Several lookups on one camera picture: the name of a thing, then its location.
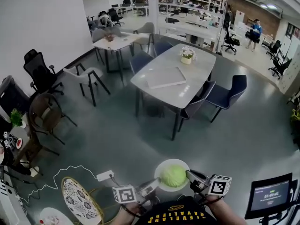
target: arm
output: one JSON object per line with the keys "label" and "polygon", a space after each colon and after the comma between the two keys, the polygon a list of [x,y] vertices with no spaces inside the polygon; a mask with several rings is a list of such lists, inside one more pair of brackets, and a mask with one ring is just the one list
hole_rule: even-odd
{"label": "arm", "polygon": [[[126,207],[135,214],[139,212],[138,204],[135,202],[128,203]],[[121,207],[116,218],[110,223],[110,225],[131,225],[134,219],[135,217],[133,215],[129,214]]]}
{"label": "arm", "polygon": [[[212,202],[216,200],[216,196],[208,196],[207,200]],[[246,221],[240,218],[232,211],[232,209],[221,199],[217,202],[209,204],[212,214],[215,216],[217,221],[223,225],[247,225]]]}

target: white cabinet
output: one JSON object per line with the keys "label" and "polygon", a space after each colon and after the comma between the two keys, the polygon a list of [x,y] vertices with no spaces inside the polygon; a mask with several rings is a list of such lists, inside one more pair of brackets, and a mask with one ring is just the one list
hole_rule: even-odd
{"label": "white cabinet", "polygon": [[290,66],[280,79],[278,87],[280,91],[288,96],[299,90],[300,87],[300,45],[292,59]]}

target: black shirt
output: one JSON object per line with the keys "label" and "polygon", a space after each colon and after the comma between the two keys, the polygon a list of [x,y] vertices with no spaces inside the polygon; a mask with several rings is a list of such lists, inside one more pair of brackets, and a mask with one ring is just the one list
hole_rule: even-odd
{"label": "black shirt", "polygon": [[216,225],[217,221],[192,197],[158,204],[137,221],[136,225]]}

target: white flowers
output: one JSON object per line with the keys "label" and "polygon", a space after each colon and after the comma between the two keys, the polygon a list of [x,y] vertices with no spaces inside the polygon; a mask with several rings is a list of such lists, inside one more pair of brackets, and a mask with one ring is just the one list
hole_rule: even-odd
{"label": "white flowers", "polygon": [[185,46],[180,51],[179,55],[184,58],[193,58],[197,59],[195,51],[190,46]]}

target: plate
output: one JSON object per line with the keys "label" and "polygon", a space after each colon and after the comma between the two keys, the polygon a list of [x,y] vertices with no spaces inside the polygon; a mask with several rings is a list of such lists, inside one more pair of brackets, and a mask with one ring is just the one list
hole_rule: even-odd
{"label": "plate", "polygon": [[[155,179],[159,178],[160,174],[162,173],[162,171],[167,166],[170,166],[170,165],[180,165],[183,168],[185,168],[186,170],[189,170],[189,167],[188,167],[188,165],[185,162],[183,162],[183,161],[181,161],[179,159],[169,159],[169,160],[166,160],[166,161],[162,162],[160,165],[158,165],[158,167],[156,168],[155,173],[154,173],[154,178]],[[189,180],[188,180],[188,178],[186,178],[186,180],[184,181],[184,183],[181,186],[179,186],[179,187],[169,187],[166,184],[164,184],[164,183],[161,182],[159,184],[159,187],[162,190],[166,191],[166,192],[177,192],[177,191],[183,189],[188,184],[188,182],[189,182]]]}
{"label": "plate", "polygon": [[17,149],[20,149],[21,147],[22,147],[22,144],[23,144],[23,140],[22,140],[22,138],[19,138],[18,140],[17,140]]}

